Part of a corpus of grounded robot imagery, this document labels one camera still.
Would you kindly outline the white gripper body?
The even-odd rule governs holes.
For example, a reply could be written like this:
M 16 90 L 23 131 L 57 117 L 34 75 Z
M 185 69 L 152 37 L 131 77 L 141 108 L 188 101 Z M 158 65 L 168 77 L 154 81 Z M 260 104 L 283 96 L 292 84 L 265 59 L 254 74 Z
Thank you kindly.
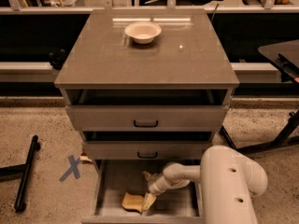
M 155 195 L 165 193 L 170 187 L 168 180 L 163 175 L 152 175 L 148 180 L 148 190 Z

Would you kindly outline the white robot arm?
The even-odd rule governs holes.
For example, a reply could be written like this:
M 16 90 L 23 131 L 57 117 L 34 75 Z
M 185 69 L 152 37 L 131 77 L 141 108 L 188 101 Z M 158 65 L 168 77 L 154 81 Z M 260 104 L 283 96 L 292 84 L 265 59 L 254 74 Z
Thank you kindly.
M 169 162 L 160 173 L 143 175 L 148 182 L 143 211 L 167 190 L 193 182 L 200 185 L 205 224 L 258 224 L 251 198 L 268 185 L 259 163 L 225 146 L 207 149 L 198 165 Z

